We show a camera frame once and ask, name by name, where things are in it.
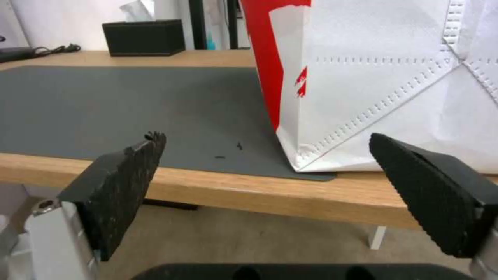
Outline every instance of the textured rubber pad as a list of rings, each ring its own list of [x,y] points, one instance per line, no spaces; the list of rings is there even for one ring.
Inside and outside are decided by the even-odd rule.
[[[372,134],[370,152],[432,240],[473,257],[498,213],[498,188],[457,158]]]
[[[107,261],[142,204],[166,144],[161,133],[122,151],[98,157],[60,194],[76,204],[90,245]]]

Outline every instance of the table leg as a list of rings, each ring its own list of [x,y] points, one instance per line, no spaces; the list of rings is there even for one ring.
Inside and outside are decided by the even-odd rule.
[[[384,239],[386,226],[377,226],[373,235],[369,238],[370,249],[378,250],[380,245],[382,244],[382,240]]]

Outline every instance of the red stripe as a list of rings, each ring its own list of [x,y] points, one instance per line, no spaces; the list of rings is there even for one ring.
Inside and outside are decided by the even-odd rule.
[[[275,130],[280,122],[283,68],[271,29],[269,12],[287,5],[310,6],[311,0],[242,0],[266,108]]]

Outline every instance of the stitching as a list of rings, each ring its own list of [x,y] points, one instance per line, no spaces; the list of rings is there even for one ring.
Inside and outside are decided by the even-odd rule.
[[[425,64],[426,61],[429,60],[432,62],[432,59],[428,59],[426,57],[369,57],[369,56],[317,56],[316,62],[319,63],[327,63],[327,64],[374,64],[374,65],[384,65],[384,64]]]
[[[438,61],[433,61],[433,59],[430,59],[430,61],[436,65],[437,71],[443,69],[443,67],[441,67],[441,63],[439,63]],[[333,132],[326,135],[322,140],[318,141],[321,147],[318,147],[314,144],[313,146],[315,147],[315,150],[311,152],[313,154],[320,154],[322,148],[327,148],[331,144],[337,144],[343,139],[342,136],[347,136],[351,133],[356,132],[358,130],[358,126],[361,126],[363,122],[368,122],[371,118],[374,118],[375,115],[382,113],[383,109],[388,107],[388,104],[395,104],[397,101],[402,100],[403,97],[408,96],[410,92],[416,90],[419,86],[422,86],[423,83],[420,82],[421,79],[423,79],[424,81],[428,80],[429,74],[425,72],[429,72],[430,75],[435,74],[435,70],[433,69],[433,67],[428,67],[426,71],[420,72],[419,75],[413,77],[411,80],[405,83],[409,88],[406,88],[404,85],[399,86],[400,91],[403,93],[402,95],[398,90],[394,90],[392,94],[389,94],[384,99],[381,99],[379,102],[374,103],[373,107],[368,107],[364,112],[361,112],[355,118],[347,121],[343,125],[338,126]],[[488,85],[492,86],[492,84],[489,83],[489,79],[487,79],[487,81]],[[309,154],[310,153],[308,153],[306,150],[298,152],[298,160],[306,160],[307,158],[309,158]]]
[[[448,12],[446,14],[446,22],[443,29],[443,43],[448,45],[456,44],[460,35],[462,26],[462,16],[465,0],[450,0]],[[442,48],[440,51],[451,51],[450,49]]]
[[[481,70],[479,66],[474,66],[476,62],[481,62],[483,63],[483,60],[485,60],[485,63],[489,65],[491,63],[491,58],[479,58],[474,61],[471,61],[468,63],[468,69],[472,72],[473,76],[480,82],[480,84],[483,86],[484,90],[486,90],[489,95],[491,95],[491,98],[493,98],[493,101],[498,104],[498,87],[491,81],[491,79],[486,75],[486,73]],[[493,66],[498,66],[498,59],[495,60],[495,64],[491,64]]]

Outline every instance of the red and white bag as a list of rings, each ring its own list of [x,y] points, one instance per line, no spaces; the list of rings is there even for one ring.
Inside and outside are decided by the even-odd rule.
[[[296,171],[379,170],[370,134],[498,173],[497,0],[241,0]]]

